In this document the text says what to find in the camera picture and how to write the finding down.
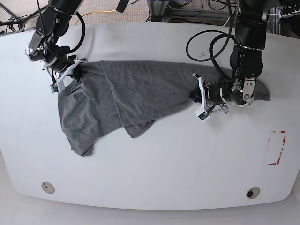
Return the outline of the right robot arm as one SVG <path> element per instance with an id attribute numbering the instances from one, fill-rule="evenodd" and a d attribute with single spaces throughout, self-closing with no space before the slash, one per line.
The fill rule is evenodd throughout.
<path id="1" fill-rule="evenodd" d="M 83 44 L 86 34 L 83 17 L 78 12 L 82 3 L 82 0 L 50 0 L 44 11 L 38 9 L 36 31 L 25 54 L 32 62 L 42 62 L 42 69 L 48 74 L 53 93 L 61 93 L 65 89 L 63 80 L 67 76 L 79 80 L 81 75 L 76 67 L 87 62 L 86 58 L 80 59 L 74 55 Z M 79 43 L 72 49 L 69 46 L 58 46 L 57 41 L 67 32 L 73 15 L 82 24 Z"/>

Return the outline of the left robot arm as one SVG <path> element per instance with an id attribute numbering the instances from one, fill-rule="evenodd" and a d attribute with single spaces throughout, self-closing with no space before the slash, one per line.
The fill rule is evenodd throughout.
<path id="1" fill-rule="evenodd" d="M 262 50 L 270 10 L 276 4 L 276 0 L 240 0 L 237 15 L 230 13 L 228 33 L 221 32 L 211 41 L 208 60 L 219 72 L 220 79 L 216 83 L 206 83 L 197 73 L 192 75 L 198 81 L 198 87 L 190 98 L 201 103 L 195 113 L 202 121 L 217 111 L 228 113 L 228 104 L 245 107 L 254 101 L 256 80 L 263 70 Z M 235 43 L 230 56 L 232 76 L 228 76 L 215 60 L 221 53 L 213 53 L 214 44 L 222 38 L 226 42 L 232 39 Z"/>

